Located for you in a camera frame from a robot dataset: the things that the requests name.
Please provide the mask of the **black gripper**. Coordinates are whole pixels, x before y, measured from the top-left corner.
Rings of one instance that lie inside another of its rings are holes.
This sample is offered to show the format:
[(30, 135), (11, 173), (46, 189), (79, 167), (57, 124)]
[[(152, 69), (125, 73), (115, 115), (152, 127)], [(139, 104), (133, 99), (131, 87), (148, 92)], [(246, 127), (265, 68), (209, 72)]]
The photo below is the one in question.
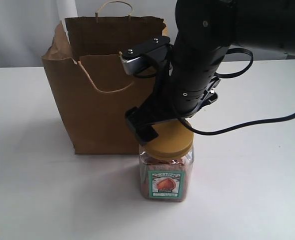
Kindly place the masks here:
[(186, 129), (187, 122), (181, 117), (190, 117), (218, 99), (215, 88), (221, 79), (215, 73), (228, 49), (212, 41), (192, 46), (177, 35), (169, 62), (157, 79), (158, 93), (125, 113), (126, 124), (141, 146), (159, 136), (154, 125), (177, 120)]

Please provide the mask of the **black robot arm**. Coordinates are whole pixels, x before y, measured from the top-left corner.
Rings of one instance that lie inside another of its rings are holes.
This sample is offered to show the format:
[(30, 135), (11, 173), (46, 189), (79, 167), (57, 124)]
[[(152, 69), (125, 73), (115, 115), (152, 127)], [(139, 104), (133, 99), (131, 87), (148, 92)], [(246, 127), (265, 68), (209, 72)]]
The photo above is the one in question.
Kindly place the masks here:
[(121, 51), (128, 75), (142, 79), (144, 70), (155, 69), (152, 93), (125, 113), (141, 145), (159, 136), (155, 124), (187, 126), (187, 118), (217, 100), (221, 79), (243, 74), (217, 72), (226, 55), (252, 56), (258, 48), (295, 56), (295, 0), (179, 0), (175, 21), (174, 44), (155, 36)]

